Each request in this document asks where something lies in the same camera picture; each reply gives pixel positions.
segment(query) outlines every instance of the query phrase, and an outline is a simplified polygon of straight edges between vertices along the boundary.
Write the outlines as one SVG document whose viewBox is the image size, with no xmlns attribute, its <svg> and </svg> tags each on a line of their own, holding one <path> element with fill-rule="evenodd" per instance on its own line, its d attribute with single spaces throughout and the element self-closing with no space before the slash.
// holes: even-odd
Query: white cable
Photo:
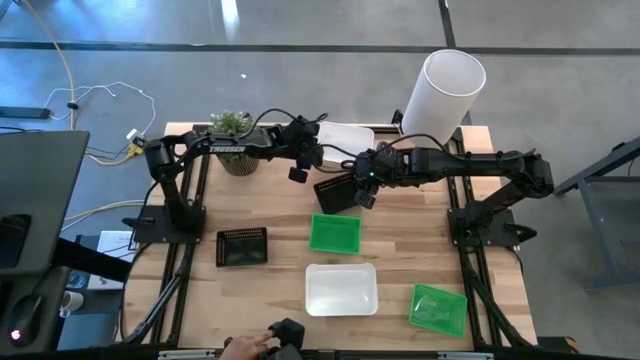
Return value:
<svg viewBox="0 0 640 360">
<path fill-rule="evenodd" d="M 109 95 L 111 95 L 112 97 L 116 97 L 116 94 L 114 94 L 113 92 L 111 92 L 111 90 L 109 90 L 109 87 L 114 86 L 114 85 L 122 85 L 122 86 L 128 87 L 129 89 L 135 90 L 135 91 L 139 92 L 140 95 L 142 95 L 145 98 L 151 100 L 151 110 L 153 111 L 153 116 L 151 117 L 151 121 L 149 121 L 149 124 L 147 124 L 147 127 L 145 127 L 144 130 L 142 131 L 142 134 L 144 135 L 147 132 L 147 130 L 149 130 L 149 128 L 151 127 L 153 122 L 156 120 L 156 101 L 155 101 L 155 99 L 153 97 L 145 94 L 144 91 L 142 91 L 141 89 L 138 89 L 135 86 L 131 86 L 131 85 L 127 84 L 127 83 L 123 83 L 122 81 L 116 81 L 116 82 L 111 83 L 109 85 L 79 86 L 79 87 L 75 88 L 74 90 L 77 91 L 77 90 L 81 90 L 81 89 L 87 89 L 87 91 L 85 91 L 82 95 L 80 95 L 78 98 L 76 98 L 76 100 L 75 100 L 76 104 L 78 103 L 78 101 L 80 101 L 80 99 L 82 99 L 87 94 L 89 94 L 91 92 L 91 90 L 93 90 L 93 89 L 105 89 L 105 90 L 107 90 Z M 53 94 L 55 94 L 58 91 L 71 91 L 71 89 L 68 89 L 68 88 L 53 89 L 53 91 L 51 91 L 51 93 L 49 94 L 49 97 L 47 98 L 47 102 L 43 106 L 44 108 L 46 108 L 49 105 L 49 103 L 51 102 L 51 98 L 53 97 Z M 54 116 L 49 115 L 49 117 L 52 118 L 53 120 L 64 120 L 70 114 L 71 114 L 71 110 L 67 111 L 67 113 L 64 116 L 54 117 Z"/>
<path fill-rule="evenodd" d="M 60 232 L 69 229 L 70 227 L 78 224 L 79 222 L 83 221 L 84 219 L 88 218 L 89 216 L 91 216 L 91 215 L 93 215 L 93 214 L 95 214 L 97 212 L 105 210 L 105 208 L 109 208 L 109 207 L 114 206 L 114 205 L 136 204 L 136 203 L 140 203 L 140 206 L 142 206 L 144 204 L 144 200 L 125 200 L 125 201 L 119 201 L 119 202 L 115 202 L 115 203 L 112 203 L 112 204 L 107 204 L 107 205 L 101 206 L 99 208 L 94 209 L 92 212 L 88 213 L 87 215 L 82 216 L 78 220 L 76 220 L 76 221 L 74 221 L 74 222 L 72 222 L 72 223 L 70 223 L 68 225 L 65 225 L 62 228 L 62 230 L 60 230 Z"/>
</svg>

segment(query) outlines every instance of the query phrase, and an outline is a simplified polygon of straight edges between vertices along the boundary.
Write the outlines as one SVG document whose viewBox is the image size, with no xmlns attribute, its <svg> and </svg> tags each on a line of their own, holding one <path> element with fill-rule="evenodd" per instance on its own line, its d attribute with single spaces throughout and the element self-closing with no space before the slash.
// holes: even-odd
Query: green plant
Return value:
<svg viewBox="0 0 640 360">
<path fill-rule="evenodd" d="M 211 132 L 214 134 L 241 135 L 251 129 L 253 118 L 246 113 L 223 111 L 221 114 L 211 114 Z M 218 158 L 237 162 L 249 159 L 244 154 L 219 154 Z"/>
</svg>

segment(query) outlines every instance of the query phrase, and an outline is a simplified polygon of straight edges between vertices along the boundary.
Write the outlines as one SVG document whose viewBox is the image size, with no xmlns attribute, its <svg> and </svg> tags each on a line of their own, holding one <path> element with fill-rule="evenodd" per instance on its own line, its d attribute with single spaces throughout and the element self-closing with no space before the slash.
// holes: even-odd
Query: yellow cable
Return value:
<svg viewBox="0 0 640 360">
<path fill-rule="evenodd" d="M 24 4 L 27 5 L 27 9 L 29 10 L 29 12 L 31 13 L 31 15 L 33 15 L 33 17 L 36 19 L 36 21 L 38 22 L 38 24 L 40 25 L 40 27 L 42 28 L 42 31 L 45 32 L 45 34 L 47 34 L 47 37 L 49 38 L 49 41 L 51 41 L 51 43 L 53 43 L 53 46 L 56 47 L 56 50 L 58 51 L 58 55 L 60 55 L 60 59 L 62 59 L 62 63 L 64 64 L 64 68 L 65 70 L 67 70 L 67 76 L 69 77 L 69 88 L 71 89 L 71 102 L 75 103 L 76 102 L 76 93 L 74 90 L 74 84 L 73 84 L 73 76 L 71 75 L 71 69 L 69 69 L 69 64 L 67 63 L 67 59 L 64 57 L 64 54 L 62 53 L 62 49 L 60 49 L 60 46 L 58 46 L 58 43 L 56 42 L 55 37 L 53 36 L 53 33 L 51 32 L 51 30 L 49 30 L 49 27 L 47 26 L 47 24 L 44 23 L 44 21 L 42 21 L 42 18 L 40 18 L 40 15 L 38 15 L 38 13 L 34 10 L 34 8 L 31 6 L 31 4 L 29 3 L 29 0 L 23 0 Z M 71 113 L 70 113 L 70 119 L 71 119 L 71 123 L 70 123 L 70 129 L 71 130 L 75 130 L 76 128 L 76 124 L 75 124 L 75 117 L 74 117 L 74 110 L 70 109 Z M 136 157 L 137 152 L 135 151 L 135 148 L 132 149 L 131 146 L 129 147 L 129 153 L 127 154 L 127 156 L 125 156 L 123 159 L 121 160 L 117 160 L 117 161 L 103 161 L 100 160 L 98 158 L 96 158 L 95 156 L 89 155 L 89 157 L 97 162 L 100 165 L 105 165 L 105 166 L 115 166 L 115 165 L 120 165 L 128 160 L 133 159 L 134 157 Z"/>
<path fill-rule="evenodd" d="M 140 204 L 129 204 L 129 203 L 127 203 L 127 204 L 117 204 L 117 205 L 105 205 L 105 206 L 102 206 L 102 207 L 99 207 L 99 208 L 83 211 L 80 214 L 75 214 L 73 216 L 66 217 L 66 218 L 64 218 L 64 221 L 77 219 L 77 218 L 79 218 L 81 216 L 85 216 L 85 215 L 88 215 L 88 214 L 91 214 L 91 213 L 97 213 L 97 212 L 116 209 L 116 208 L 125 207 L 125 206 L 142 206 L 142 201 L 140 202 Z"/>
</svg>

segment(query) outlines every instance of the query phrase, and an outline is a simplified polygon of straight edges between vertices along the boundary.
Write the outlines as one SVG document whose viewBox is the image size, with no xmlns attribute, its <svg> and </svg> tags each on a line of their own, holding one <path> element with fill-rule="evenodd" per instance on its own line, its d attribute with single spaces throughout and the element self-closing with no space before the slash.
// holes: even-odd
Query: mouse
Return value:
<svg viewBox="0 0 640 360">
<path fill-rule="evenodd" d="M 43 298 L 40 295 L 22 297 L 11 309 L 9 342 L 15 347 L 28 346 L 38 336 Z"/>
</svg>

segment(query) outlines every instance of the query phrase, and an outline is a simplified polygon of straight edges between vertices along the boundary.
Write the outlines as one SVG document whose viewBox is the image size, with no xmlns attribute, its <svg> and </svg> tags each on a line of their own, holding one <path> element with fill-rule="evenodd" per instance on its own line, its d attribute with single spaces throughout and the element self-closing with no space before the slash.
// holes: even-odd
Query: wooden table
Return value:
<svg viewBox="0 0 640 360">
<path fill-rule="evenodd" d="M 192 125 L 169 123 L 165 134 L 181 134 L 191 130 Z M 467 150 L 493 151 L 487 127 L 465 126 L 462 131 Z M 263 161 L 254 174 L 234 177 L 215 157 L 211 158 L 204 199 L 208 218 L 194 257 L 180 347 L 222 347 L 229 336 L 259 335 L 273 322 L 290 317 L 306 327 L 304 347 L 309 349 L 472 349 L 468 321 L 466 337 L 462 339 L 408 322 L 414 283 L 464 294 L 460 261 L 447 230 L 445 213 L 450 204 L 446 182 L 419 189 L 380 189 L 372 210 L 353 208 L 346 212 L 362 218 L 361 254 L 318 253 L 308 248 L 311 215 L 321 213 L 312 185 L 332 175 L 313 170 L 306 184 L 298 184 L 287 178 L 291 165 L 291 161 L 282 159 Z M 197 178 L 194 170 L 190 198 Z M 497 177 L 472 178 L 472 183 L 477 199 L 500 187 Z M 464 202 L 464 195 L 459 197 Z M 158 187 L 150 203 L 162 201 Z M 269 233 L 267 264 L 216 268 L 217 231 L 262 226 Z M 132 271 L 125 296 L 127 333 L 158 296 L 166 252 L 166 245 L 152 245 Z M 535 343 L 517 259 L 502 248 L 487 248 L 486 252 L 497 303 L 520 333 Z M 305 269 L 309 264 L 362 262 L 373 264 L 377 271 L 379 308 L 375 315 L 323 318 L 306 313 Z M 173 303 L 168 309 L 163 339 L 170 327 Z M 479 306 L 479 313 L 483 335 L 490 341 L 483 306 Z"/>
</svg>

